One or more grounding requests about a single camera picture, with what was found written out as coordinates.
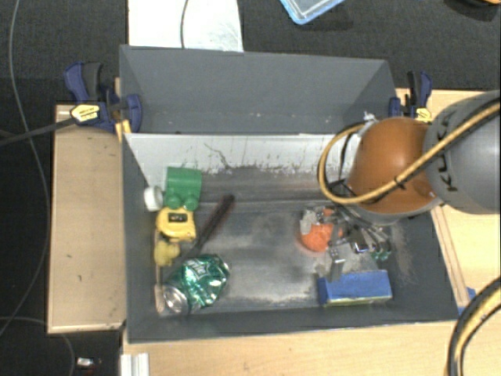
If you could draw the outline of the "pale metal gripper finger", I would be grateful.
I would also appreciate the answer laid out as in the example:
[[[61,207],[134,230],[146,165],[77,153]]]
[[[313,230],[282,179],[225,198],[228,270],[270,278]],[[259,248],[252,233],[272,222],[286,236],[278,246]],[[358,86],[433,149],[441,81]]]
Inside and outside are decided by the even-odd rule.
[[[330,258],[330,282],[334,282],[341,278],[345,264],[345,258],[340,255],[339,251],[336,248],[330,250]]]

